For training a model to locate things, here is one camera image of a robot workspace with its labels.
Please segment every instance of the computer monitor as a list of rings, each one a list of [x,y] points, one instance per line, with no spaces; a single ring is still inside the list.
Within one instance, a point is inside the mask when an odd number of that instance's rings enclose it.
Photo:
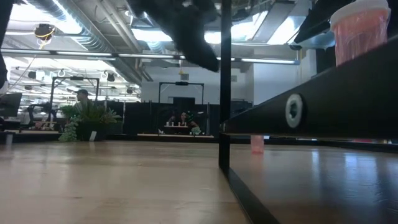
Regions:
[[[0,97],[0,116],[16,117],[22,93],[10,93]]]

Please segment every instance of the black shelf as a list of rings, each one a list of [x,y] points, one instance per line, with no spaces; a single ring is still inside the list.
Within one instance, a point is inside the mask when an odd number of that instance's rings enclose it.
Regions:
[[[398,40],[263,102],[221,124],[224,134],[311,138],[398,138]],[[303,101],[300,124],[287,123],[293,94]]]

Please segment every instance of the potted plant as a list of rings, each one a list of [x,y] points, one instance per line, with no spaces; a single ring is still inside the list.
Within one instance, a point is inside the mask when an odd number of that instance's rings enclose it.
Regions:
[[[94,141],[103,140],[107,135],[108,126],[111,123],[116,123],[116,119],[120,116],[104,106],[97,106],[93,103],[88,103],[77,111],[74,116],[74,111],[70,108],[61,108],[62,113],[69,118],[69,122],[65,125],[65,131],[60,137],[60,141],[89,141],[91,138]]]

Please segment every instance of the pink plastic cup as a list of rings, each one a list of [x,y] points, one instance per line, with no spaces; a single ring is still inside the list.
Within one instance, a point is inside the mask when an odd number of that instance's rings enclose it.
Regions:
[[[337,66],[387,42],[390,11],[386,0],[357,0],[332,15]]]
[[[253,154],[264,153],[264,136],[251,136],[251,152]]]

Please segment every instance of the white wall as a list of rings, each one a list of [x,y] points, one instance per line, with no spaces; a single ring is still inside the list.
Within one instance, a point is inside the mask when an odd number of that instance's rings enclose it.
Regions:
[[[299,81],[296,65],[254,64],[254,105],[296,87]]]
[[[300,65],[254,64],[254,104],[258,105],[317,74],[315,50],[307,50]]]
[[[300,83],[305,83],[317,74],[317,52],[315,50],[306,51],[305,58],[301,61],[300,72]]]
[[[141,101],[158,102],[159,99],[159,82],[177,82],[180,81],[178,74],[179,68],[148,67],[146,69],[148,74],[154,79],[154,82],[142,82]],[[184,68],[185,73],[189,73],[190,83],[204,83],[204,104],[219,104],[220,103],[220,74],[210,72],[203,68]],[[232,75],[238,76],[238,82],[232,83],[231,98],[245,99],[246,98],[246,84],[245,74],[238,69],[232,69]],[[162,85],[161,88],[161,103],[170,103],[169,97],[194,97],[195,103],[201,103],[201,86],[175,86]]]

